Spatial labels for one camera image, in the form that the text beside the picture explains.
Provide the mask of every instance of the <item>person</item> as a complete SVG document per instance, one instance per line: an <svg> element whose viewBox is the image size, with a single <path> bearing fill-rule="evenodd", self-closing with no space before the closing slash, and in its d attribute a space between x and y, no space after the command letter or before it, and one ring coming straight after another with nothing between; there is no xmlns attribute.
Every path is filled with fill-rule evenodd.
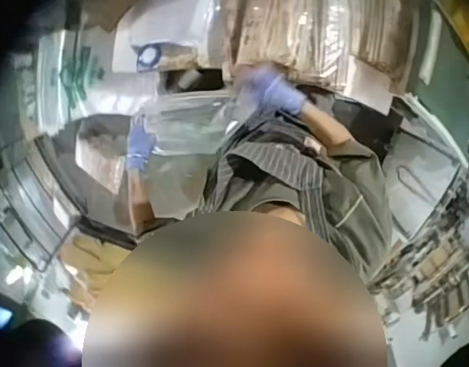
<svg viewBox="0 0 469 367"><path fill-rule="evenodd" d="M217 153L198 209L265 213L305 226L331 243L364 281L381 268L392 221L382 168L330 115L271 66L242 67L236 84L259 109ZM133 124L128 139L129 212L138 235L175 219L156 218L143 172L154 135Z"/></svg>
<svg viewBox="0 0 469 367"><path fill-rule="evenodd" d="M328 243L274 216L223 212L163 227L128 256L97 300L83 357L381 367L387 348L374 299Z"/></svg>

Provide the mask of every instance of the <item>clear plastic bag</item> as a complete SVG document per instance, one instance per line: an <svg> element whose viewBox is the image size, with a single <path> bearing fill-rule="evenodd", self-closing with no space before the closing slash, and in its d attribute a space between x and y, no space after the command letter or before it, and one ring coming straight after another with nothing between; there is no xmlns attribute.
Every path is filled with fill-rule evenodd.
<svg viewBox="0 0 469 367"><path fill-rule="evenodd" d="M84 122L76 137L75 162L114 195L125 171L126 137L114 135L106 125Z"/></svg>
<svg viewBox="0 0 469 367"><path fill-rule="evenodd" d="M160 96L134 117L157 136L155 154L214 154L256 109L227 90Z"/></svg>
<svg viewBox="0 0 469 367"><path fill-rule="evenodd" d="M40 132L91 115L134 115L156 97L158 73L113 73L115 36L101 28L43 36L37 56L37 120Z"/></svg>
<svg viewBox="0 0 469 367"><path fill-rule="evenodd" d="M227 0L225 79L235 64L271 62L292 81L342 91L355 56L402 83L414 6L410 0Z"/></svg>
<svg viewBox="0 0 469 367"><path fill-rule="evenodd" d="M119 22L116 72L220 67L219 0L147 0ZM145 50L152 56L145 57Z"/></svg>
<svg viewBox="0 0 469 367"><path fill-rule="evenodd" d="M344 84L348 0L247 0L236 63L272 62L290 79Z"/></svg>

